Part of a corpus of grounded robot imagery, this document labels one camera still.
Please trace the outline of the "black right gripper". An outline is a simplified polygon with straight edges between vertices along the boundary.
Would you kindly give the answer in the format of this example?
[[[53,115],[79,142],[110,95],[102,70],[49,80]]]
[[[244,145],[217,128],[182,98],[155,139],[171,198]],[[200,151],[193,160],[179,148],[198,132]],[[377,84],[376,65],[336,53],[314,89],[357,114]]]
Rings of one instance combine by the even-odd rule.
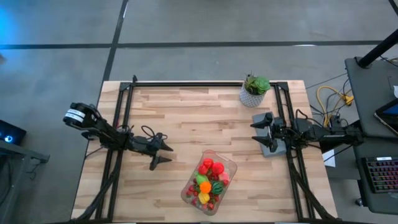
[[[272,112],[254,115],[252,119],[252,128],[269,126],[269,136],[252,136],[251,138],[268,147],[270,152],[276,152],[278,139],[284,141],[294,136],[294,130],[286,126],[284,119],[280,117],[274,118]]]

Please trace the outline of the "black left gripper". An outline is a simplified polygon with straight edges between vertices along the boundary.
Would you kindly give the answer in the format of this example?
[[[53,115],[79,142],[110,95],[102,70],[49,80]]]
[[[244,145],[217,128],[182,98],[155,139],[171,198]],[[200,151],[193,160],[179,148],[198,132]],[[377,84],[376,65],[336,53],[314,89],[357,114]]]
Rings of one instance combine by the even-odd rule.
[[[172,161],[171,159],[162,156],[155,156],[157,154],[157,151],[159,150],[173,151],[171,147],[163,142],[160,136],[154,136],[150,139],[147,139],[143,136],[135,136],[132,138],[132,146],[137,152],[140,152],[141,154],[154,156],[149,166],[150,170],[155,170],[157,165],[160,163]]]

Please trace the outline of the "clear plastic tupperware container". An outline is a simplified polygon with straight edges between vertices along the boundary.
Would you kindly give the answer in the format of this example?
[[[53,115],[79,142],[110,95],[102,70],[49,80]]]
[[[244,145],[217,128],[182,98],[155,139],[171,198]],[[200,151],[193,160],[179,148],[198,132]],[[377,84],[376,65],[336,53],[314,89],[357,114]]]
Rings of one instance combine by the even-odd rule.
[[[208,193],[210,195],[210,201],[207,204],[201,204],[199,199],[198,199],[198,196],[194,196],[193,193],[195,191],[197,191],[198,193],[201,193],[200,192],[200,185],[197,184],[195,177],[196,177],[196,174],[198,173],[198,168],[201,165],[203,165],[203,160],[206,159],[206,158],[213,159],[214,163],[221,162],[224,165],[224,172],[227,172],[229,174],[230,180],[229,180],[229,184],[227,186],[224,186],[223,192],[218,195],[219,198],[220,198],[220,200],[218,202],[214,201],[213,197],[215,195],[210,192],[210,193]],[[181,191],[182,200],[185,203],[195,207],[196,209],[198,209],[199,211],[201,211],[205,215],[208,215],[208,216],[215,215],[215,213],[217,212],[217,210],[218,210],[218,208],[219,208],[219,206],[221,204],[221,201],[222,201],[224,195],[226,194],[226,191],[227,191],[227,189],[228,189],[228,187],[229,187],[229,185],[230,185],[230,183],[231,183],[231,181],[232,181],[232,179],[233,179],[233,177],[234,177],[234,175],[235,175],[235,173],[237,171],[237,168],[238,167],[237,167],[235,162],[233,162],[232,160],[230,160],[228,158],[225,158],[225,157],[221,156],[217,152],[211,151],[211,150],[205,151],[203,153],[201,159],[199,160],[196,168],[194,169],[192,175],[190,176],[186,186]],[[207,178],[208,178],[210,183],[212,183],[214,181],[220,181],[219,178],[218,178],[218,175],[213,175],[212,174],[211,168],[208,169],[208,172],[206,173],[206,176],[207,176]],[[189,190],[189,187],[191,185],[194,187],[195,190],[193,192],[191,191],[192,192],[191,196],[186,196],[186,191]],[[196,206],[192,205],[192,200],[194,198],[197,198],[197,205]],[[208,204],[209,203],[212,203],[214,205],[214,209],[213,210],[209,210],[208,209]]]

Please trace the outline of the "small toy watermelon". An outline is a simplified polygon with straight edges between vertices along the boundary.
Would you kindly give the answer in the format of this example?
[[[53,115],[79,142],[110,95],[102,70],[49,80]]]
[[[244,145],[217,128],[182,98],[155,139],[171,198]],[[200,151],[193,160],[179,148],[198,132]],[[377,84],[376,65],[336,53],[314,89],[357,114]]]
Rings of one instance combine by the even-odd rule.
[[[214,195],[219,195],[223,192],[224,184],[220,181],[214,181],[211,183],[211,193]]]

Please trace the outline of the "grey folded cloth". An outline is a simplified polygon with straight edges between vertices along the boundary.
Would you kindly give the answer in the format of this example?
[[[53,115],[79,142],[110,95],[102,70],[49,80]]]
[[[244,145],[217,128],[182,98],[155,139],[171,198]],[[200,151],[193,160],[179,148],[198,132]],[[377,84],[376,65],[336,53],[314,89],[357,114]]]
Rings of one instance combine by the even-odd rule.
[[[266,126],[265,128],[254,128],[256,130],[256,135],[255,136],[269,136],[269,126]],[[269,148],[266,147],[265,145],[260,144],[261,146],[261,151],[263,153],[264,157],[275,157],[275,156],[281,156],[286,153],[286,144],[285,141],[278,139],[278,148],[276,152],[270,152]]]

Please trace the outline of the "succulent in white patterned pot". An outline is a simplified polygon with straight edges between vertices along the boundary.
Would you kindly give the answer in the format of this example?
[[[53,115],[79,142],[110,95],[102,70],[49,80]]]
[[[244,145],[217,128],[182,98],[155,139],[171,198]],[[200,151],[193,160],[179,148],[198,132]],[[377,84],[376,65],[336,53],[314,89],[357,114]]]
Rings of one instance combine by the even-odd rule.
[[[271,84],[267,78],[248,73],[242,84],[239,100],[244,106],[257,107],[262,103],[265,94],[270,89]]]

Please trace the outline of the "white paper sheet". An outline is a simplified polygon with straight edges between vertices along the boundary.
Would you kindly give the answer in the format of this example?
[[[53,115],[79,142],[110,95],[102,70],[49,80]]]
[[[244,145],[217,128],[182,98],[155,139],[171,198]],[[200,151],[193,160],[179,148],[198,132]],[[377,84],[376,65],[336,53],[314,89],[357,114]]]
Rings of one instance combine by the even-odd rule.
[[[323,160],[324,160],[324,165],[326,167],[336,167],[336,162],[335,162],[335,150],[329,150],[327,152],[324,152],[322,154]]]

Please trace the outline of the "dark grey desk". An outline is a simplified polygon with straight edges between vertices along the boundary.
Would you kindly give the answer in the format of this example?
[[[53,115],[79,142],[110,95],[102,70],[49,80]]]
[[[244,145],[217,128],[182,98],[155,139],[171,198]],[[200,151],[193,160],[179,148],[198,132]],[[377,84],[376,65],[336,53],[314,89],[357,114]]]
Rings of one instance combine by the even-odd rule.
[[[396,98],[398,67],[376,60],[368,68],[361,68],[355,58],[347,58],[345,67],[363,133],[367,137],[398,139],[397,134],[374,116],[377,109]]]
[[[398,139],[366,138],[354,147],[360,180],[361,199],[373,213],[398,215],[398,193],[375,194],[372,192],[361,159],[364,157],[398,157]]]

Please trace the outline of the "backlit black keyboard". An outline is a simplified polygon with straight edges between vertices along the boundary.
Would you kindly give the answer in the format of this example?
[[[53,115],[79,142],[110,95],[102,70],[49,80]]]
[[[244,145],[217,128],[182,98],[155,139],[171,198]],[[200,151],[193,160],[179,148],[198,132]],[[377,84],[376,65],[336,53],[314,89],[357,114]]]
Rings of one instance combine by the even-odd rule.
[[[398,193],[398,157],[364,157],[361,162],[373,193]]]

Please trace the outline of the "tablet computer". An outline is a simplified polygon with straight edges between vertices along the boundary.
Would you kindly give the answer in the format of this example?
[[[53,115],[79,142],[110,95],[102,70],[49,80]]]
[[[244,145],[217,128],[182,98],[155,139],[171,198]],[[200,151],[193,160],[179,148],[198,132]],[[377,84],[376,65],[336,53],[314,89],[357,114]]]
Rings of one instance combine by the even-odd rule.
[[[398,98],[377,109],[374,117],[398,136]]]

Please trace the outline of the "black pole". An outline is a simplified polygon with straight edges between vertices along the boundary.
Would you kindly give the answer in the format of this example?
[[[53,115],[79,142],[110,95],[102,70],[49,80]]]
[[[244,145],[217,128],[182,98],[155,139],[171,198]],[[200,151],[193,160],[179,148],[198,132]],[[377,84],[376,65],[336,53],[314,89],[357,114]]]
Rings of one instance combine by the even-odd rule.
[[[373,63],[382,54],[387,52],[396,43],[398,43],[398,29],[396,29],[392,34],[390,34],[386,39],[384,39],[380,44],[373,48],[361,59],[356,59],[356,63],[361,68],[368,68],[370,64]]]

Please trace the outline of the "dark metal stand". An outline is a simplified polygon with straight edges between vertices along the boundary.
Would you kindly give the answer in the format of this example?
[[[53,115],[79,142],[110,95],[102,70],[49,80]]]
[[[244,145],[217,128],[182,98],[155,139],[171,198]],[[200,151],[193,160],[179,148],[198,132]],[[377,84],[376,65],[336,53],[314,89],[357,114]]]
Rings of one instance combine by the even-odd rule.
[[[6,152],[12,157],[20,159],[19,168],[11,172],[10,191],[5,200],[0,202],[0,224],[10,224],[10,217],[22,183],[22,178],[27,172],[31,159],[37,159],[40,163],[47,163],[50,156],[14,144],[0,141],[0,152]]]

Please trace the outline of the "black device with blue light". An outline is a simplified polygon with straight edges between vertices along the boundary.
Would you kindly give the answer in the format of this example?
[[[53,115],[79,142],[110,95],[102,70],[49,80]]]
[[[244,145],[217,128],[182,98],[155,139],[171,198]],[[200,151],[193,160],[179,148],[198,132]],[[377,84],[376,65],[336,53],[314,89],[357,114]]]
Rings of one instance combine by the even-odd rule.
[[[20,146],[27,131],[10,123],[0,120],[0,140],[9,144]]]

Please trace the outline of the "black aluminium table frame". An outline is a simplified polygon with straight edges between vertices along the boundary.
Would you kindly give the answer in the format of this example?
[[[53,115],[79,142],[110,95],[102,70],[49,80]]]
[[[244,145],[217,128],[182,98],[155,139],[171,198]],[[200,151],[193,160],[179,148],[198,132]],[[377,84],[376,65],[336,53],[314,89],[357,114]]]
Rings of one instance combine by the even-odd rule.
[[[247,108],[239,101],[239,81],[144,82],[120,92],[125,83],[104,83],[98,109],[112,121],[115,108],[128,114],[135,134],[146,125],[167,135],[167,163],[149,169],[150,158],[126,151],[116,191],[109,191],[104,210],[94,223],[217,223],[294,222],[294,193],[285,156],[265,158],[252,139],[252,116],[283,111],[288,106],[310,114],[304,82],[288,81],[289,97],[268,91],[262,104]],[[206,215],[183,200],[189,178],[204,152],[236,166],[214,215]],[[112,208],[110,215],[107,209]]]

